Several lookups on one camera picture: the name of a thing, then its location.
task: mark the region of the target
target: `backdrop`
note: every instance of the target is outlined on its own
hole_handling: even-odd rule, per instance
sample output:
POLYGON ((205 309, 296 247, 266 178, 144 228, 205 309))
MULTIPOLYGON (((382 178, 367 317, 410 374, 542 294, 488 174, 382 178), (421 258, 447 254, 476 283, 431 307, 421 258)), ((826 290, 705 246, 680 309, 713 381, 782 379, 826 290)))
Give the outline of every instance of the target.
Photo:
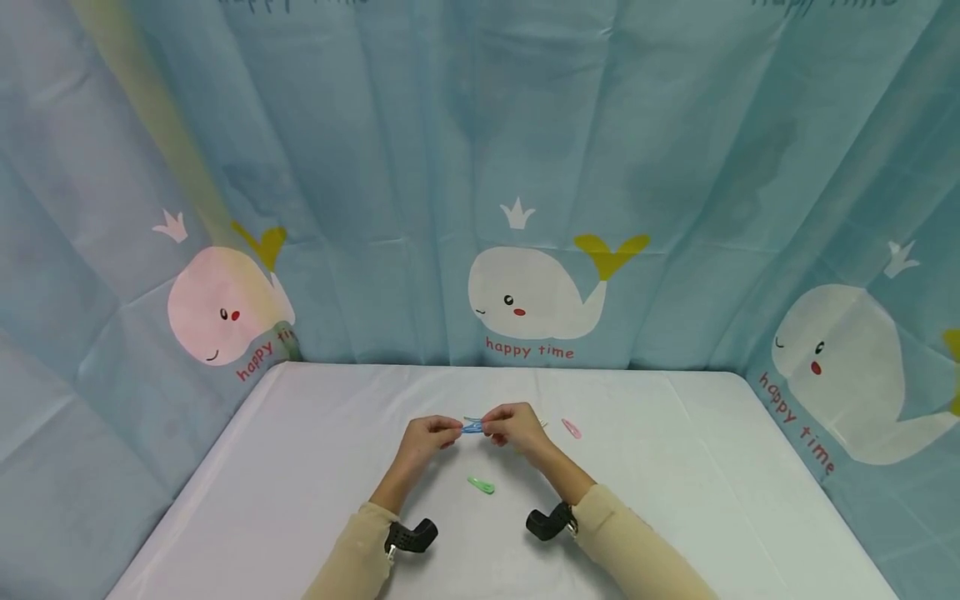
POLYGON ((960 594, 956 3, 0 10, 0 597, 103 597, 290 358, 739 372, 960 594))

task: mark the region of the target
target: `green hair clip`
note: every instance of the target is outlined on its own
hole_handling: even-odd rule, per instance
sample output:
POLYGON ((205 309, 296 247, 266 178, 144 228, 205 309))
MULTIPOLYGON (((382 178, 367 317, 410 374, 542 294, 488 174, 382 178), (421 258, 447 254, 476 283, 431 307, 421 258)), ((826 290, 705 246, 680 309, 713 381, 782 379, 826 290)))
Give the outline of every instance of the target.
POLYGON ((492 483, 487 483, 486 481, 480 481, 476 477, 468 477, 467 481, 469 481, 474 488, 476 488, 477 490, 483 493, 489 494, 489 493, 493 493, 495 490, 495 487, 493 486, 492 483))

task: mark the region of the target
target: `person's right hand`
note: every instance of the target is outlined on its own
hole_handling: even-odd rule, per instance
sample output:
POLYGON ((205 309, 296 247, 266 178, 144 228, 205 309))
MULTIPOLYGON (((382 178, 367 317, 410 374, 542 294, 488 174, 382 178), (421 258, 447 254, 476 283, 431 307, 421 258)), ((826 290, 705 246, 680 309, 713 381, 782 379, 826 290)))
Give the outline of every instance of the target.
POLYGON ((494 444, 500 447, 512 444, 529 461, 536 461, 553 447, 540 419, 527 402, 501 404, 480 421, 484 435, 494 444))

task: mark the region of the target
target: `white crown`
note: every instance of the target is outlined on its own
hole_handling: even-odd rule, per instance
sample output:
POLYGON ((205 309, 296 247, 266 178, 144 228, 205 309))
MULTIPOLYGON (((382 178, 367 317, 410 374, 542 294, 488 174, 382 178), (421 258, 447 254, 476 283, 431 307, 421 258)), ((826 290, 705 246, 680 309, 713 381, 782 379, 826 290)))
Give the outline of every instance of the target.
POLYGON ((503 212, 507 215, 507 221, 510 222, 510 229, 526 228, 527 219, 530 217, 530 215, 537 212, 535 208, 527 208, 527 210, 524 212, 523 206, 520 205, 519 197, 517 197, 513 208, 507 208, 503 204, 500 205, 500 208, 503 208, 503 212))
POLYGON ((887 242, 887 246, 890 247, 890 264, 887 265, 887 268, 883 270, 883 273, 893 279, 900 274, 904 269, 909 269, 910 267, 917 267, 920 265, 919 260, 907 260, 910 255, 910 251, 913 249, 913 245, 917 240, 910 242, 903 248, 900 247, 900 244, 897 242, 887 242))
POLYGON ((183 225, 183 213, 177 213, 177 218, 174 219, 166 210, 163 211, 163 218, 166 220, 166 225, 158 225, 154 227, 154 231, 159 231, 165 235, 169 235, 174 239, 178 244, 186 239, 186 227, 183 225))

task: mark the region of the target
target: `finger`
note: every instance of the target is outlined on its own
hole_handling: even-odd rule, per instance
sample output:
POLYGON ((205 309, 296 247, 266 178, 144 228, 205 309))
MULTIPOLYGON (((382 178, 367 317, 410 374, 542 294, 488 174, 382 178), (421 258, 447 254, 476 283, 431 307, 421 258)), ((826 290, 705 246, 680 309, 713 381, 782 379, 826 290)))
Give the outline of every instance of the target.
POLYGON ((451 417, 443 417, 441 415, 434 415, 432 417, 425 417, 425 424, 427 431, 435 433, 437 431, 444 431, 446 429, 461 429, 464 424, 459 422, 456 419, 451 417))
POLYGON ((484 435, 505 435, 507 433, 507 422, 504 420, 490 420, 484 422, 481 427, 483 428, 484 435))
POLYGON ((509 419, 514 415, 514 404, 500 404, 489 413, 483 416, 480 421, 488 422, 491 420, 509 419))
POLYGON ((457 429, 445 429, 443 431, 438 431, 433 434, 434 439, 437 442, 439 447, 445 447, 446 445, 453 444, 460 439, 460 436, 464 435, 464 432, 459 428, 457 429))

